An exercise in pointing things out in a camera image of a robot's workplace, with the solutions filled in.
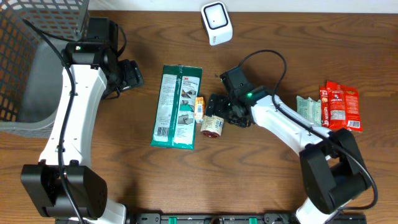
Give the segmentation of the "red snack packet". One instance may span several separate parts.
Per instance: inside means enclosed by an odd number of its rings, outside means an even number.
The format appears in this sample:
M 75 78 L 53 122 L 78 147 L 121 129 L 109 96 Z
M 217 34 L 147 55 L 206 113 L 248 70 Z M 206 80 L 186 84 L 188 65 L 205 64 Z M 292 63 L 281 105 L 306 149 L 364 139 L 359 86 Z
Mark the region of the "red snack packet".
M 361 133 L 363 126 L 359 113 L 359 92 L 353 87 L 326 82 L 329 125 L 332 130 L 345 128 Z

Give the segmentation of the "light teal wipes pack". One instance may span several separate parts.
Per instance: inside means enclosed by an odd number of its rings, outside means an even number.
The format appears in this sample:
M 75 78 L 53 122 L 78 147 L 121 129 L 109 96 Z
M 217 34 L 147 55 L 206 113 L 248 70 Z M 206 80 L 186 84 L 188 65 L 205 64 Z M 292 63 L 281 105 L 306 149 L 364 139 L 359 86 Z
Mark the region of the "light teal wipes pack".
M 321 100 L 307 99 L 301 96 L 296 97 L 297 113 L 318 126 L 322 125 Z

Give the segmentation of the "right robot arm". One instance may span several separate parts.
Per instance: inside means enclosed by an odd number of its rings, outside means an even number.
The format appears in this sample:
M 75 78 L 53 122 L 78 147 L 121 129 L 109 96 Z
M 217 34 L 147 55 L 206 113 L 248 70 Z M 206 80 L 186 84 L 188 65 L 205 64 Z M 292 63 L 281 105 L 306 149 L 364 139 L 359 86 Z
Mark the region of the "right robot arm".
M 281 223 L 366 223 L 360 208 L 347 204 L 374 185 L 358 144 L 347 129 L 317 126 L 285 105 L 266 87 L 254 87 L 240 67 L 220 76 L 227 94 L 212 94 L 206 118 L 241 128 L 256 124 L 273 133 L 298 156 L 307 199 Z

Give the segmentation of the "narrow red stick packet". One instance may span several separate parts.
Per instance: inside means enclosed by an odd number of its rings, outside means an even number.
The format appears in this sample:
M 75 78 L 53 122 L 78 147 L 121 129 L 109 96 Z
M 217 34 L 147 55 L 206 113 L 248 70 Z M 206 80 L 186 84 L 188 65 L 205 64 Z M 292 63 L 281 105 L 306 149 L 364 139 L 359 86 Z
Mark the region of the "narrow red stick packet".
M 321 111 L 322 111 L 322 126 L 328 128 L 330 125 L 328 92 L 324 86 L 320 87 L 320 100 L 321 100 Z

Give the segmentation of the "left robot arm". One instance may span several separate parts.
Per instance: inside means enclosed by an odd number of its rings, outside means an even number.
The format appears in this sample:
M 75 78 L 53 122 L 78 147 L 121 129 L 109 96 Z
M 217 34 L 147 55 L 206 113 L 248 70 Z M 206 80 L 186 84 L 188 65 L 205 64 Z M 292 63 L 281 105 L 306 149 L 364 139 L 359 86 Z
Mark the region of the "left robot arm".
M 91 140 L 101 100 L 142 86 L 137 63 L 121 59 L 123 29 L 105 17 L 89 20 L 86 35 L 55 54 L 62 64 L 62 93 L 49 140 L 21 182 L 40 216 L 56 223 L 136 221 L 127 206 L 108 197 L 106 181 L 91 168 Z

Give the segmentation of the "small orange white carton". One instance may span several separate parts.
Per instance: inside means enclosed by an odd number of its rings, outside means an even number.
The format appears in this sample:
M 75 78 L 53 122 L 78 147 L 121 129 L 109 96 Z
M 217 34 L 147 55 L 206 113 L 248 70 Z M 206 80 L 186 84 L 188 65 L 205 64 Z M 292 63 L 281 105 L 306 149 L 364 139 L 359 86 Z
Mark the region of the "small orange white carton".
M 194 108 L 194 118 L 197 123 L 202 123 L 204 118 L 204 109 L 205 109 L 205 99 L 202 96 L 198 96 L 195 99 L 195 108 Z

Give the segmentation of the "green lid jar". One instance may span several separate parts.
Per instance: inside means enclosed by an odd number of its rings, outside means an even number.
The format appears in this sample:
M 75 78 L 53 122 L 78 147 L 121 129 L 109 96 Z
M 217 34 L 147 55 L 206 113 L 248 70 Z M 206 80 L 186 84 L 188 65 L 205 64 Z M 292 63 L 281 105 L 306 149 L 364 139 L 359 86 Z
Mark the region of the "green lid jar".
M 201 124 L 201 133 L 209 138 L 219 138 L 222 134 L 224 119 L 205 115 Z

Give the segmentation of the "green white packet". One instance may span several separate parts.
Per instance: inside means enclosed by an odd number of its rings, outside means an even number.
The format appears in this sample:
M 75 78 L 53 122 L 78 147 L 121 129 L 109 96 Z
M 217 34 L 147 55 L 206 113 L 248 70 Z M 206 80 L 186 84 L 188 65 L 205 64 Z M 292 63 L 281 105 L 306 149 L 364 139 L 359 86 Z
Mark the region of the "green white packet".
M 195 100 L 202 73 L 199 67 L 163 66 L 151 146 L 194 149 Z

